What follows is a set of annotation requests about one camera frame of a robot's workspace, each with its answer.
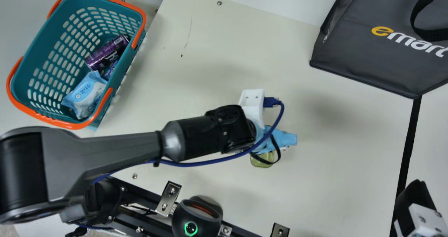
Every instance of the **green led light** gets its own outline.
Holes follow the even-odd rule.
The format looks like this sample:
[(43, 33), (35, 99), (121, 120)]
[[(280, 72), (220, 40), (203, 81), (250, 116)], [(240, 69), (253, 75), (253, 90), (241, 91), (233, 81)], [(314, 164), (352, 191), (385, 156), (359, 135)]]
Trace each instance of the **green led light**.
[[(194, 224), (194, 225), (195, 225), (195, 232), (194, 232), (194, 233), (189, 233), (189, 232), (187, 231), (187, 227), (188, 227), (189, 224)], [(185, 225), (184, 225), (184, 231), (185, 231), (185, 235), (186, 235), (186, 236), (188, 236), (188, 237), (192, 237), (193, 235), (195, 235), (195, 234), (197, 233), (197, 224), (196, 224), (195, 222), (193, 222), (193, 221), (188, 221), (188, 222), (185, 223)]]

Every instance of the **black tote bag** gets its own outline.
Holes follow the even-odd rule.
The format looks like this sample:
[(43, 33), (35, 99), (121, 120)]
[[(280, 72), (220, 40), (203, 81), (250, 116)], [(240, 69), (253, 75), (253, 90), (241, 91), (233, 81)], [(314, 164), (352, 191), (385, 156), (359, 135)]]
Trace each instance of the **black tote bag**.
[(337, 0), (310, 65), (408, 98), (448, 82), (448, 0)]

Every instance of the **wet wipes package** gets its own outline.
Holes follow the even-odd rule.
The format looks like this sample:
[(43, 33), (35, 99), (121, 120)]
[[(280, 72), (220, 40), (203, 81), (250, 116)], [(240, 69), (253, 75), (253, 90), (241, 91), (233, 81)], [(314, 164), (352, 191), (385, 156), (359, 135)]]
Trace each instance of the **wet wipes package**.
[(107, 81), (98, 71), (91, 71), (75, 89), (62, 99), (62, 105), (72, 108), (78, 119), (88, 117), (101, 98)]

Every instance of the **white table surface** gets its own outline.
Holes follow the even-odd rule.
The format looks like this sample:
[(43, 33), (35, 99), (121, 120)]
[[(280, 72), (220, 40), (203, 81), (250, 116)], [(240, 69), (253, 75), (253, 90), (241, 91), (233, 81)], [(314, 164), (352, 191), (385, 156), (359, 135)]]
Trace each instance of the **white table surface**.
[(212, 197), (225, 221), (262, 236), (274, 222), (291, 236), (388, 236), (412, 100), (311, 68), (317, 27), (217, 1), (163, 1), (96, 136), (161, 130), (264, 88), (285, 103), (278, 128), (298, 145), (269, 169), (242, 157), (114, 176), (159, 194), (182, 184), (179, 199)]
[(407, 184), (425, 181), (437, 210), (448, 220), (448, 85), (423, 95)]

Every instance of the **teal basket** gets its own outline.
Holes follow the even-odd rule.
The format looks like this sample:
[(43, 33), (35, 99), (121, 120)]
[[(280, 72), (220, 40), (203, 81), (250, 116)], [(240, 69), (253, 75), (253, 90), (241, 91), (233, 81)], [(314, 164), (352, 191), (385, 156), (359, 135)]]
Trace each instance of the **teal basket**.
[[(58, 0), (24, 57), (11, 71), (6, 90), (25, 113), (70, 130), (98, 127), (143, 38), (146, 15), (119, 0)], [(90, 72), (84, 58), (120, 34), (129, 45), (90, 117), (78, 120), (61, 105)]]

